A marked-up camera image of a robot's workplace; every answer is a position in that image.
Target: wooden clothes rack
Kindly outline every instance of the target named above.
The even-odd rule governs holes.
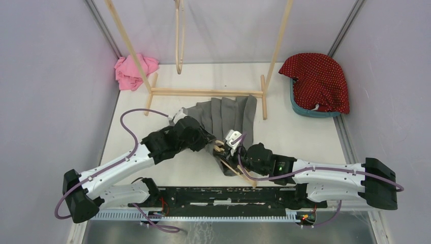
[[[184,18],[184,0],[175,0],[175,15],[176,15],[176,45],[175,45],[175,61],[177,67],[177,73],[180,74],[182,70],[182,62],[184,55],[184,36],[185,36],[185,18]],[[157,78],[158,73],[155,73],[151,85],[148,82],[146,73],[142,69],[138,57],[136,55],[135,49],[133,48],[132,43],[130,42],[129,36],[126,33],[126,30],[120,20],[120,17],[115,9],[112,0],[105,0],[105,4],[109,9],[109,12],[112,15],[112,18],[115,22],[115,25],[118,28],[118,31],[126,44],[127,49],[129,50],[130,55],[133,58],[135,65],[138,68],[139,74],[143,80],[144,85],[146,86],[149,96],[146,102],[146,108],[151,107],[151,103],[154,96],[196,96],[196,97],[236,97],[236,96],[248,96],[252,95],[256,98],[262,99],[262,111],[263,111],[263,119],[268,118],[268,112],[266,108],[266,96],[269,87],[269,82],[271,81],[272,72],[274,71],[274,65],[277,60],[277,56],[279,54],[279,50],[283,41],[284,31],[286,29],[287,19],[290,14],[290,10],[292,9],[293,0],[287,0],[286,7],[284,10],[284,14],[282,17],[282,23],[280,25],[279,36],[277,38],[277,43],[275,45],[275,50],[272,55],[271,64],[269,66],[268,74],[266,76],[260,76],[260,84],[261,90],[216,90],[216,89],[178,89],[178,88],[157,88]],[[181,42],[181,52],[178,53],[178,43],[179,43],[179,7],[181,6],[181,18],[182,18],[182,42]]]

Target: gray cloth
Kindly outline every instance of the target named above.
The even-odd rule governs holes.
[[[230,130],[247,133],[243,145],[248,149],[253,145],[253,122],[256,114],[257,99],[253,96],[237,97],[235,100],[228,98],[211,98],[209,102],[197,103],[196,106],[187,108],[187,115],[195,118],[201,126],[213,134],[217,140],[223,141]],[[212,155],[213,145],[206,147]],[[227,176],[235,173],[224,167],[217,160],[221,170]]]

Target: gray wall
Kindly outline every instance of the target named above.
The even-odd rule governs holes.
[[[64,243],[63,174],[99,162],[116,58],[80,0],[0,1],[0,33],[0,242]]]
[[[349,84],[356,154],[380,159],[406,188],[399,209],[384,213],[391,243],[431,238],[430,13],[429,0],[366,1],[335,55]]]
[[[112,0],[136,52],[175,63],[173,0]],[[94,0],[121,53],[124,42],[105,5]],[[269,62],[287,0],[184,0],[185,63]],[[296,0],[279,60],[327,53],[355,0]]]

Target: polka dot cloth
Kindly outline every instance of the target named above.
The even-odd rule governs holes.
[[[288,58],[279,71],[296,82],[294,100],[298,106],[320,112],[349,113],[347,82],[341,66],[328,55],[300,53]]]

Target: blue basket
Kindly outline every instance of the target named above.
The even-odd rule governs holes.
[[[295,81],[290,79],[290,102],[292,103],[292,109],[295,111],[295,113],[307,116],[307,117],[313,117],[313,118],[329,118],[329,117],[336,117],[340,115],[340,112],[319,112],[319,111],[311,111],[308,109],[304,109],[298,106],[296,104],[294,95],[293,95],[293,83]]]

